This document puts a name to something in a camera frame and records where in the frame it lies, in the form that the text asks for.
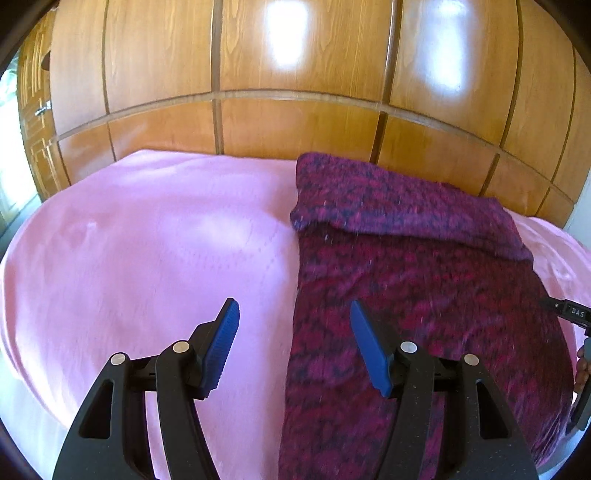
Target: wooden wall panel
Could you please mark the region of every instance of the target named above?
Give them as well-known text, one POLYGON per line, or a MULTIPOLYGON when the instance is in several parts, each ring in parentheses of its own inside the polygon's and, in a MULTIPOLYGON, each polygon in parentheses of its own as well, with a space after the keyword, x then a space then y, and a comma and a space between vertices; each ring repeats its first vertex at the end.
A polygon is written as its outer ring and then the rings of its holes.
POLYGON ((110 0, 110 110, 210 91, 212 12, 213 0, 110 0))
POLYGON ((517 53, 515 0, 405 1, 390 103, 499 144, 517 53))
POLYGON ((51 103, 58 135, 104 116, 102 41, 107 0, 61 0, 51 42, 51 103))
POLYGON ((138 150, 216 152, 211 102, 182 103, 109 123, 116 160, 138 150))
POLYGON ((378 165, 478 195, 494 156, 477 140, 390 117, 378 165))
POLYGON ((378 116, 340 103, 223 100, 225 153, 295 160, 302 153, 320 151, 369 161, 378 116))
POLYGON ((501 155, 485 196, 497 198, 514 212, 534 216, 549 186, 550 181, 531 167, 501 155))
POLYGON ((574 202, 552 186, 537 216, 563 228, 573 213, 573 208, 574 202))
POLYGON ((554 179, 554 184, 574 201, 579 198, 591 168, 591 74, 578 53, 576 62, 573 121, 554 179))
POLYGON ((115 161, 107 124, 61 140, 60 150, 72 184, 115 161))
POLYGON ((534 0, 521 0, 523 64, 505 149, 551 179, 573 103, 573 47, 534 0))
POLYGON ((221 88, 380 100, 391 8, 389 0, 225 0, 221 88))

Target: purple knitted blanket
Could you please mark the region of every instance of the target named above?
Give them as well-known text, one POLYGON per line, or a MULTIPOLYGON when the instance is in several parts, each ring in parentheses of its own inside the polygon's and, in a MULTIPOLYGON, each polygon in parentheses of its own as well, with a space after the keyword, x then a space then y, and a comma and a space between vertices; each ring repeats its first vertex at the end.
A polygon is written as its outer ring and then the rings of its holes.
MULTIPOLYGON (((432 355, 481 358, 536 462, 564 433, 572 369, 532 255, 494 199, 323 154, 298 159, 300 243, 280 479, 368 479, 395 401, 370 383, 349 326, 363 299, 432 355)), ((435 473, 443 397, 433 401, 421 479, 435 473)))

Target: wooden door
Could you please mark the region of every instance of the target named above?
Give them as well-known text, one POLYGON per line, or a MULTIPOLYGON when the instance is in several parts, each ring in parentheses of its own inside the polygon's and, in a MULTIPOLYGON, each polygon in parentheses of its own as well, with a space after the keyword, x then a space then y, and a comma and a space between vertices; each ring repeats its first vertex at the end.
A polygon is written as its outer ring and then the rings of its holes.
POLYGON ((52 9, 33 28, 22 44, 18 60, 18 110, 22 140, 42 200, 70 185, 54 138, 56 128, 51 113, 49 70, 41 67, 51 49, 55 16, 56 11, 52 9))

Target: silver bolt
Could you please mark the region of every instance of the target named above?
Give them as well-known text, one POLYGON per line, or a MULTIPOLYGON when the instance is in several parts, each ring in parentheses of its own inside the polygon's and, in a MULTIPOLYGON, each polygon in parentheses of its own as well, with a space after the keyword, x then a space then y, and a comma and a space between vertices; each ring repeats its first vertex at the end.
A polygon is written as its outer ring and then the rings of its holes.
POLYGON ((187 350, 189 350, 189 347, 190 345, 188 342, 181 340, 180 342, 177 342, 173 345, 173 350, 175 353, 185 353, 187 350))
POLYGON ((116 353, 111 357, 111 363, 113 365, 121 365, 123 362, 125 362, 124 353, 116 353))
POLYGON ((476 355, 472 355, 471 353, 464 356, 464 361, 468 365, 471 365, 473 367, 477 366, 478 363, 480 363, 480 360, 478 360, 478 357, 476 355))
POLYGON ((406 353, 415 353, 418 350, 417 344, 412 342, 402 342, 400 348, 406 353))

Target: bed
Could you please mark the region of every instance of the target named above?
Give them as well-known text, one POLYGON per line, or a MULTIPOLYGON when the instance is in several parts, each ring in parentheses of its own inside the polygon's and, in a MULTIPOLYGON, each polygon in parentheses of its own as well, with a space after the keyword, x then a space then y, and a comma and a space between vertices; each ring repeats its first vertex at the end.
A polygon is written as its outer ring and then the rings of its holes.
MULTIPOLYGON (((295 167, 140 151, 50 199, 19 231, 1 267, 0 372, 11 394, 0 417, 42 478, 110 354, 158 353, 213 318, 229 291, 244 312, 241 332, 200 418, 222 478, 277 478, 297 295, 295 167), (208 282, 183 290, 197 278, 208 282), (15 405, 28 422, 14 421, 15 405)), ((509 213, 548 294, 591 304, 591 253, 544 220, 509 213)), ((584 332, 559 321, 574 370, 584 332)), ((148 412, 157 476, 167 478, 153 397, 148 412)), ((563 439, 541 479, 581 437, 563 439)))

